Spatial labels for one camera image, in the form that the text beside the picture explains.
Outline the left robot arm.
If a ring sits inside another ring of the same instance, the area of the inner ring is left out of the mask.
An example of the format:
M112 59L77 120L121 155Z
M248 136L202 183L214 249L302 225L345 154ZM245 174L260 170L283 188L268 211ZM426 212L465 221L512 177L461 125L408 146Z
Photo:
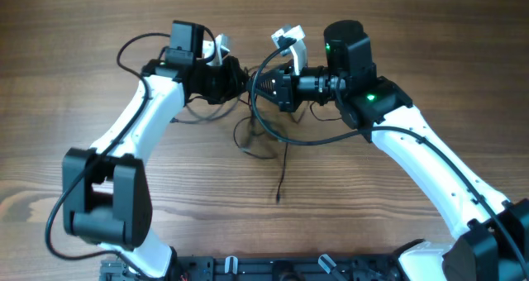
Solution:
M112 127L86 150L63 158L58 213L64 231L115 255L126 280L185 280L175 249L151 227L153 207L145 164L170 124L192 100L223 105L238 98L249 76L231 56L227 36L205 35L197 23L174 21L169 43L141 70L126 71L138 88Z

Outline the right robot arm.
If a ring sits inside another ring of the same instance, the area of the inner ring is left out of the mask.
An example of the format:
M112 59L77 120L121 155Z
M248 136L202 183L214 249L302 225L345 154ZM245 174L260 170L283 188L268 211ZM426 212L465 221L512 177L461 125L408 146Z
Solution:
M525 280L528 202L511 202L475 174L430 128L412 99L378 75L362 24L344 20L323 33L326 65L307 63L304 32L284 26L272 35L283 65L262 64L248 84L283 112L302 102L334 102L349 136L363 136L391 157L441 214L449 244L419 239L388 255L363 255L340 271L328 255L319 266L337 280Z

